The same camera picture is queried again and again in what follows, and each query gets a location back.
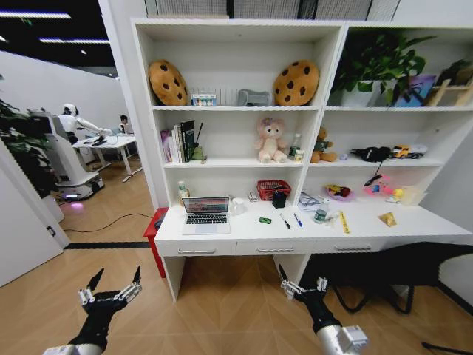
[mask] ceiling light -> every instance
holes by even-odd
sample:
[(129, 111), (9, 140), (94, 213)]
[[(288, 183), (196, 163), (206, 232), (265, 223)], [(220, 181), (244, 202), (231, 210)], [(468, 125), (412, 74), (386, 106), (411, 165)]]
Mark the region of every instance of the ceiling light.
[(0, 17), (5, 18), (62, 18), (71, 19), (69, 13), (45, 13), (34, 11), (0, 11)]
[(87, 38), (40, 38), (41, 43), (60, 43), (60, 44), (110, 44), (108, 39), (87, 39)]

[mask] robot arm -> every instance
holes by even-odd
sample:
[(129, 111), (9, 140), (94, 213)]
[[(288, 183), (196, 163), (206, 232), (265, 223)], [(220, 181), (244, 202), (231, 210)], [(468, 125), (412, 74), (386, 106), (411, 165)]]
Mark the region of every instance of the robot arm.
[(327, 279), (320, 277), (317, 287), (306, 290), (287, 279), (284, 269), (279, 265), (281, 287), (286, 295), (303, 302), (313, 319), (313, 330), (319, 337), (324, 355), (359, 355), (368, 339), (358, 326), (342, 327), (324, 303)]
[(91, 122), (88, 122), (88, 120), (84, 120), (81, 117), (76, 117), (75, 118), (76, 122), (78, 123), (79, 126), (82, 126), (85, 129), (88, 129), (89, 131), (95, 132), (99, 134), (101, 137), (106, 137), (107, 135), (111, 135), (112, 131), (107, 128), (99, 128), (96, 125), (94, 125)]
[(133, 281), (121, 291), (105, 291), (93, 294), (102, 276), (101, 269), (85, 289), (79, 291), (82, 308), (87, 313), (79, 334), (68, 345), (47, 349), (43, 355), (100, 355), (107, 345), (106, 337), (112, 317), (125, 308), (141, 291), (140, 266)]

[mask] laptop screen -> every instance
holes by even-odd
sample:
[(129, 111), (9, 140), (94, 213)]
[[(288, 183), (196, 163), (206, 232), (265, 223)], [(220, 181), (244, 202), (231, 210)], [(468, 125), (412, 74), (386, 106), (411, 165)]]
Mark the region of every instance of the laptop screen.
[(228, 197), (190, 197), (183, 202), (187, 213), (228, 212)]

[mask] white desk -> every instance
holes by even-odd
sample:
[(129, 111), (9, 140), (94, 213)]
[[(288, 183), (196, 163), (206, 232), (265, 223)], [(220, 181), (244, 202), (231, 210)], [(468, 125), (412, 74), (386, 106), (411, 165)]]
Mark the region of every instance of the white desk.
[[(181, 206), (169, 209), (154, 241), (174, 301), (186, 256), (272, 254), (275, 264), (282, 264), (289, 278), (298, 283), (310, 255), (315, 253), (376, 252), (419, 241), (473, 243), (469, 231), (420, 206), (405, 207), (370, 197), (359, 197), (349, 203), (330, 202), (330, 211), (344, 212), (350, 234), (343, 232), (340, 220), (334, 228), (319, 225), (312, 221), (313, 213), (302, 212), (295, 206), (275, 209), (270, 202), (248, 200), (245, 205), (246, 213), (229, 214), (231, 233), (219, 235), (182, 235), (186, 212)], [(297, 224), (294, 212), (303, 227)], [(386, 212), (393, 212), (397, 226), (388, 227), (379, 220), (378, 216)], [(285, 216), (290, 229), (279, 213)], [(260, 223), (260, 217), (273, 221), (270, 225)]]
[[(77, 150), (79, 148), (90, 148), (90, 149), (95, 149), (97, 151), (98, 158), (101, 161), (102, 167), (97, 169), (96, 171), (100, 171), (102, 169), (105, 169), (112, 163), (105, 161), (105, 158), (103, 157), (102, 149), (119, 149), (121, 156), (123, 158), (123, 163), (125, 164), (126, 172), (128, 175), (123, 179), (123, 182), (126, 182), (131, 176), (136, 174), (137, 172), (140, 172), (143, 168), (140, 167), (139, 169), (136, 169), (135, 171), (132, 171), (130, 168), (130, 164), (128, 162), (128, 155), (126, 154), (126, 146), (128, 146), (131, 143), (136, 142), (136, 138), (134, 135), (110, 135), (106, 138), (106, 143), (101, 144), (100, 146), (93, 146), (92, 143), (96, 140), (97, 138), (87, 138), (83, 139), (82, 141), (78, 141), (75, 144), (72, 145), (72, 148), (76, 148)], [(79, 160), (85, 166), (85, 163), (82, 159), (81, 154), (78, 154)]]

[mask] laptop keyboard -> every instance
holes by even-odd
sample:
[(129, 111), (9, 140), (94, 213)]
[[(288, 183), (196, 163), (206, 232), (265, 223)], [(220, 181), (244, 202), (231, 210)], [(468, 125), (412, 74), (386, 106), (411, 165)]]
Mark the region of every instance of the laptop keyboard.
[(188, 214), (186, 224), (223, 224), (227, 223), (227, 215), (219, 214)]

